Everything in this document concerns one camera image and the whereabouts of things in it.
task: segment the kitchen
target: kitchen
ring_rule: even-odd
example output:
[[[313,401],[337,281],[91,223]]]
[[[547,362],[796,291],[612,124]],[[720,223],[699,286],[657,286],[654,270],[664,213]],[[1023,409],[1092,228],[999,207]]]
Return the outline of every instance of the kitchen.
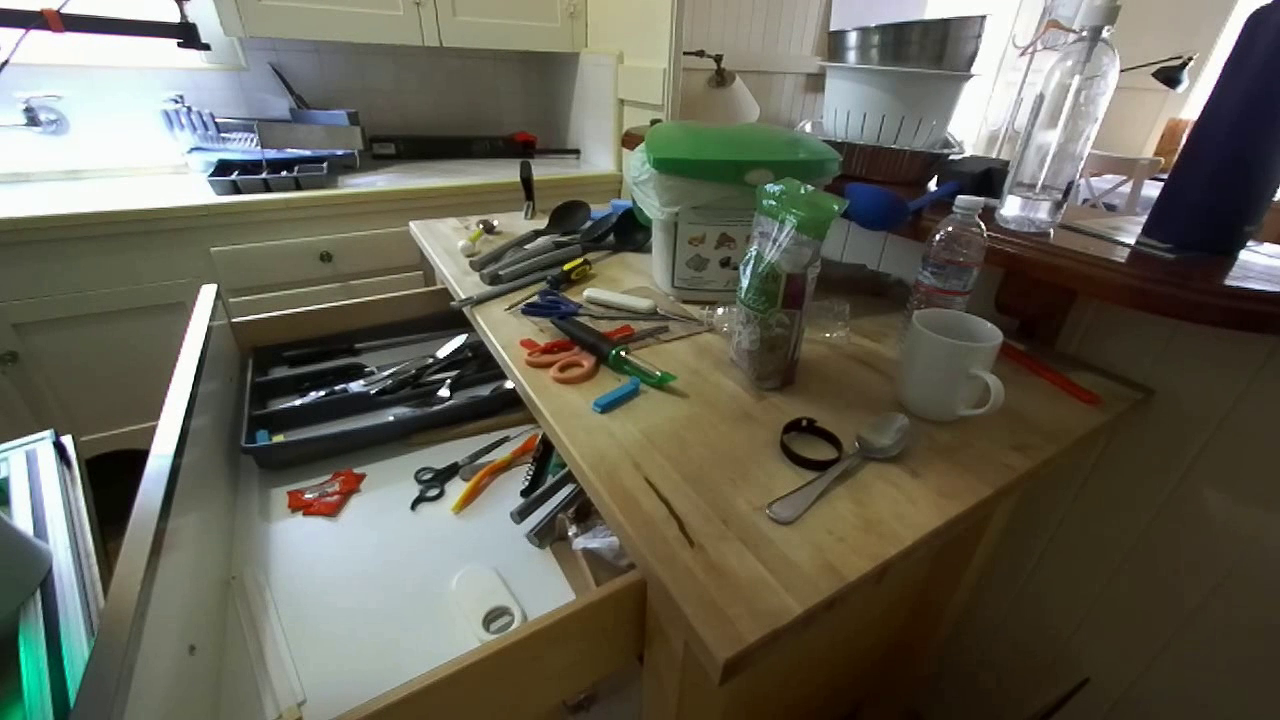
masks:
[[[654,18],[654,10],[631,10],[631,6],[622,6],[616,13],[637,13],[639,20]],[[657,20],[657,27],[680,27],[683,36],[680,49],[725,49],[729,62],[739,58],[749,83],[755,90],[755,98],[765,98],[765,110],[771,110],[768,117],[804,122],[804,117],[818,117],[812,111],[818,92],[809,92],[818,63],[804,58],[819,58],[818,53],[819,33],[812,27],[825,26],[825,13],[828,13],[825,6],[796,6],[787,10],[787,26],[768,26],[765,13],[735,13],[755,20],[739,27],[739,33],[754,33],[754,40],[746,43],[729,40],[733,26],[725,26],[725,10],[717,13],[717,6],[683,6],[680,13],[669,10],[669,18]],[[599,33],[605,49],[626,49],[626,40],[639,43],[637,53],[629,53],[631,68],[626,74],[626,82],[637,82],[637,83],[622,90],[626,98],[622,124],[645,124],[649,111],[660,111],[660,98],[645,82],[654,82],[654,74],[664,68],[664,53],[671,49],[671,40],[626,36],[622,27],[594,27],[594,33]],[[782,53],[783,62],[768,68],[765,49],[776,49],[776,43],[783,49]],[[330,98],[323,76],[332,63],[323,63],[323,76],[310,76],[313,74],[310,62],[290,62],[290,53],[323,58],[332,49],[323,53],[292,49],[292,43],[270,43],[270,49],[284,53],[284,68],[304,90],[310,101],[359,104],[348,98]],[[1148,49],[1136,49],[1133,58],[1159,58],[1159,53],[1170,53],[1170,43],[1156,49],[1156,40],[1148,40]],[[493,68],[495,92],[509,92],[534,104],[527,83],[505,82],[515,68],[522,74],[527,68],[523,58],[511,58],[511,62],[465,58],[460,63],[465,68],[495,63]],[[545,62],[545,63],[553,68],[535,68],[535,74],[576,76],[571,68],[576,62]],[[389,74],[403,63],[397,58],[380,58],[375,68]],[[199,101],[206,92],[199,82],[217,83],[217,76],[210,74],[206,76],[188,74],[188,76],[195,76],[193,82],[195,92],[183,83],[193,101]],[[265,90],[265,98],[277,98],[279,104],[279,90],[274,90],[270,76],[256,76],[253,83]],[[27,90],[57,90],[57,83],[38,74]],[[147,98],[146,104],[154,104],[154,98],[165,98],[172,90],[165,82],[140,82],[140,92]],[[421,101],[427,104],[433,98],[460,98],[460,92],[465,90],[449,83],[440,92],[424,92]],[[1136,104],[1170,101],[1145,90],[1136,90],[1133,98]],[[91,124],[95,117],[107,122],[112,110],[72,111],[72,124],[80,122]],[[476,117],[443,122],[440,133],[474,127],[474,122]],[[523,124],[545,124],[547,135],[557,135],[559,127],[557,122],[541,122],[535,111]],[[505,124],[493,124],[489,111],[481,111],[476,127],[509,133]],[[505,165],[495,181],[505,181],[505,189],[481,197],[481,204],[511,207],[515,204],[511,165]],[[597,194],[594,201],[605,201],[612,197],[612,183],[610,181],[599,183],[564,181],[559,189],[547,183],[545,204],[557,204],[557,197],[586,197],[586,194]],[[380,215],[383,228],[402,223],[403,232],[403,221],[418,221],[427,207],[440,215],[489,213],[489,207],[449,204],[449,201],[424,204],[421,197],[383,197],[364,213]],[[154,232],[161,228],[182,232],[193,215],[199,213],[158,215]],[[241,223],[233,223],[235,232],[233,246],[253,246],[253,236],[241,236],[241,232],[256,223],[284,228],[290,221],[304,221],[304,215],[313,215],[313,207],[292,204],[284,215],[277,215],[259,204]],[[76,300],[76,291],[54,291],[57,286],[102,289],[102,277],[107,270],[95,270],[95,259],[76,256],[72,270],[64,270],[69,252],[85,252],[85,246],[91,246],[95,232],[80,228],[85,246],[72,246],[69,241],[69,232],[76,232],[72,221],[13,221],[4,228],[7,241],[22,232],[38,232],[43,241],[64,241],[64,246],[59,252],[39,256],[38,264],[57,271],[57,281],[38,281],[38,277],[27,281],[43,291],[43,298],[38,291],[39,308],[38,300],[31,303],[4,300],[7,303],[4,320],[17,326],[13,312],[23,312],[22,326],[27,327],[43,326],[43,335],[27,331],[23,345],[49,341],[49,364],[57,364],[57,358],[72,358],[72,352],[59,352],[64,345],[54,345],[49,335],[54,327],[72,326],[76,335],[91,331],[88,350],[107,350],[117,331],[95,327],[91,317],[85,320],[85,300]],[[230,246],[230,236],[220,241],[211,236],[217,232],[206,228],[199,247]],[[146,252],[158,256],[172,247],[165,241],[154,241]],[[161,326],[169,326],[161,331],[147,327],[136,341],[136,350],[147,350],[146,375],[169,375],[169,364],[172,364],[169,352],[177,350],[177,331],[182,331],[177,317],[188,303],[193,281],[199,281],[210,270],[193,264],[188,256],[165,256],[165,259],[154,259],[154,270],[172,270],[172,271],[183,270],[183,271],[177,271],[169,289],[147,289],[140,300],[126,300],[120,291],[117,298],[106,291],[95,300],[112,300],[102,308],[127,308],[136,317],[154,317],[154,320],[161,317]],[[999,545],[992,559],[992,578],[977,591],[977,606],[964,615],[955,644],[947,653],[947,663],[931,683],[937,693],[930,698],[923,707],[931,707],[937,715],[1027,715],[1053,706],[1055,698],[1063,698],[1072,683],[1080,683],[1080,676],[1087,676],[1085,693],[1072,706],[1072,712],[1080,715],[1103,715],[1103,712],[1115,712],[1115,715],[1187,712],[1192,715],[1192,707],[1206,707],[1206,712],[1219,707],[1216,699],[1226,698],[1232,698],[1237,699],[1232,707],[1242,707],[1246,715],[1275,707],[1275,698],[1265,683],[1265,673],[1267,673],[1265,647],[1273,647],[1267,644],[1273,627],[1265,613],[1253,613],[1253,607],[1267,607],[1267,596],[1275,596],[1275,578],[1267,578],[1267,553],[1265,553],[1273,539],[1265,523],[1265,509],[1275,509],[1265,483],[1267,477],[1265,420],[1267,420],[1267,409],[1275,409],[1273,406],[1275,341],[1255,331],[1216,331],[1206,326],[1159,320],[1159,317],[1128,312],[1103,300],[1085,300],[1076,303],[1068,331],[1059,335],[1059,350],[1148,386],[1156,394],[1156,406],[1145,409],[1140,417],[1145,423],[1128,423],[1124,434],[1110,435],[1100,447],[1092,447],[1087,462],[1080,462],[1080,469],[1059,469],[1059,482],[1040,483],[1023,502],[1023,509],[1007,530],[1007,545]],[[91,374],[95,369],[72,369],[72,375],[85,375],[85,390],[76,394],[88,395],[88,390],[112,390],[112,379],[95,379]],[[132,420],[147,420],[161,409],[161,395],[127,401],[126,394],[120,406],[126,409],[136,406]],[[1242,657],[1237,663],[1229,659],[1206,663],[1206,657],[1232,657],[1242,653],[1242,644],[1250,657]]]

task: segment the coffee mug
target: coffee mug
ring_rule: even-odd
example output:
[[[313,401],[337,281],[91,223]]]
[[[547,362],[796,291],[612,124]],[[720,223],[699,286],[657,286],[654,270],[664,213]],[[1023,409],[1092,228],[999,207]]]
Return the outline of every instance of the coffee mug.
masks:
[[[897,395],[912,417],[960,420],[1003,406],[992,374],[1003,331],[960,308],[912,312]]]

